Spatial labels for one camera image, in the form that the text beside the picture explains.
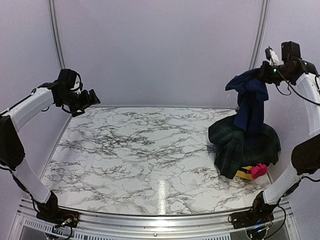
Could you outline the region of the navy blue t-shirt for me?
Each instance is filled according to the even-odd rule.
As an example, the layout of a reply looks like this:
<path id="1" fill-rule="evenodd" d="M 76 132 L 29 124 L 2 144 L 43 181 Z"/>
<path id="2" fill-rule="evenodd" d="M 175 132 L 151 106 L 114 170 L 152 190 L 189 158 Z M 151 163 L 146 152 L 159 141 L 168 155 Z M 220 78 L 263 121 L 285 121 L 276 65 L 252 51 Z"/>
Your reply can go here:
<path id="1" fill-rule="evenodd" d="M 233 124 L 248 138 L 261 133 L 264 124 L 264 103 L 269 99 L 266 84 L 258 80 L 258 68 L 235 76 L 225 86 L 226 91 L 237 92 L 238 111 Z"/>

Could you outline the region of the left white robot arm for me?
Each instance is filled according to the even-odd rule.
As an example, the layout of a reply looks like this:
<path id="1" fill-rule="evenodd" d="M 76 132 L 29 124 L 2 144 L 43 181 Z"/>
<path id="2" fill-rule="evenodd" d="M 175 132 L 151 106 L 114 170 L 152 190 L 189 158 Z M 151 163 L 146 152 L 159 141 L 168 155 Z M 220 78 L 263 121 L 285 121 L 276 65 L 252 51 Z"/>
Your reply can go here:
<path id="1" fill-rule="evenodd" d="M 61 109 L 68 106 L 66 113 L 77 117 L 100 102 L 93 89 L 82 90 L 80 86 L 68 87 L 57 82 L 44 83 L 0 114 L 0 168 L 10 172 L 17 185 L 35 201 L 38 215 L 53 223 L 60 222 L 64 216 L 58 206 L 58 198 L 31 169 L 18 133 L 33 117 L 52 105 Z"/>

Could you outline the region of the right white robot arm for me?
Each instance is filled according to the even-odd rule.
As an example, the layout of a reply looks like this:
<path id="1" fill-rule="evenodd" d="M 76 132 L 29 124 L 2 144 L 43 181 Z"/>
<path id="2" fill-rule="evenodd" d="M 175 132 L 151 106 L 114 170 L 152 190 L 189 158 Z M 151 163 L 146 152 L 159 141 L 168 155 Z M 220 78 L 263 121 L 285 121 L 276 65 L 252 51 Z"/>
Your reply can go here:
<path id="1" fill-rule="evenodd" d="M 303 179 L 320 168 L 320 76 L 315 66 L 300 58 L 282 65 L 265 61 L 260 68 L 259 79 L 273 84 L 286 82 L 304 100 L 308 138 L 292 149 L 285 171 L 254 199 L 247 214 L 252 224 L 258 224 L 271 215 L 282 198 L 292 194 Z"/>

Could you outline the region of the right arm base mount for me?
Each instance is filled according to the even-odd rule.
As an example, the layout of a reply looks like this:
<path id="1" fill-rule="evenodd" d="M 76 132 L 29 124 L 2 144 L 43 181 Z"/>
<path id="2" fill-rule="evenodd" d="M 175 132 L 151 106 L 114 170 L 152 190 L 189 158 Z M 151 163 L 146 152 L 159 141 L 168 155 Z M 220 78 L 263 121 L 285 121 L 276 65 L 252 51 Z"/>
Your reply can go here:
<path id="1" fill-rule="evenodd" d="M 246 211 L 234 212 L 228 216 L 228 221 L 234 229 L 248 228 L 270 223 L 274 215 L 267 211 L 254 211 L 252 208 Z"/>

